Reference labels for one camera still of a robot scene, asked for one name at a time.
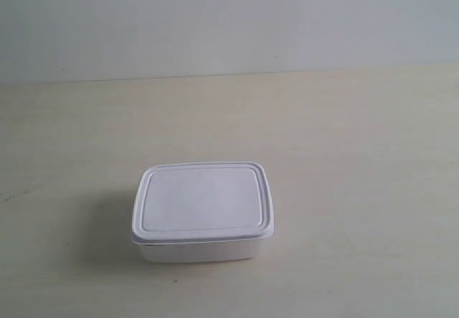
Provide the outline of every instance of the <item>white tabletop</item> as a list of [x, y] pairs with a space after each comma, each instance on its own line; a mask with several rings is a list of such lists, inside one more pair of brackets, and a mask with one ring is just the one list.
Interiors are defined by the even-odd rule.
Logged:
[[[459, 315], [459, 65], [7, 85], [5, 317]], [[155, 164], [268, 174], [270, 252], [146, 263], [133, 196]]]

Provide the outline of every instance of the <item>white plastic container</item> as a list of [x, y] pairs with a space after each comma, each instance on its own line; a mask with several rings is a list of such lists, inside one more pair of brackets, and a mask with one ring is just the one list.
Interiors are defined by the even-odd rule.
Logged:
[[274, 232], [265, 171], [252, 162], [152, 167], [138, 187], [132, 232], [151, 262], [252, 258]]

